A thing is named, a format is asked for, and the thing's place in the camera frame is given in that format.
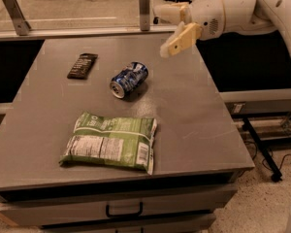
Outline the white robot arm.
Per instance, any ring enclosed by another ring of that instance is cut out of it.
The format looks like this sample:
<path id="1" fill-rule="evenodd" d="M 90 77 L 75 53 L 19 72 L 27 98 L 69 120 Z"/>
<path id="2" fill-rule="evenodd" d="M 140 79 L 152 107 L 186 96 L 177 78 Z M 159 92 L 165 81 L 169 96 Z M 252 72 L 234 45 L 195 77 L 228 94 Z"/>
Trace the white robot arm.
<path id="1" fill-rule="evenodd" d="M 160 47 L 169 57 L 224 33 L 257 35 L 279 31 L 291 57 L 291 0 L 193 0 L 157 5 L 154 14 L 177 27 Z"/>

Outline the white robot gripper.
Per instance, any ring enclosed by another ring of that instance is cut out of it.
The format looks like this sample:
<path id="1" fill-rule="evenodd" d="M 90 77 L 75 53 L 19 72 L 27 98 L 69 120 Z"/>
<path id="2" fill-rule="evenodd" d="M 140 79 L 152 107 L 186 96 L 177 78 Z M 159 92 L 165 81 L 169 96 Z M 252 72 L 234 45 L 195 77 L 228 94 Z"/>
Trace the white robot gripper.
<path id="1" fill-rule="evenodd" d="M 214 39 L 223 33 L 225 15 L 222 0 L 194 0 L 190 5 L 187 2 L 161 4 L 155 6 L 153 12 L 159 19 L 178 25 L 174 34 L 160 47 L 163 58 L 191 48 L 200 38 Z"/>

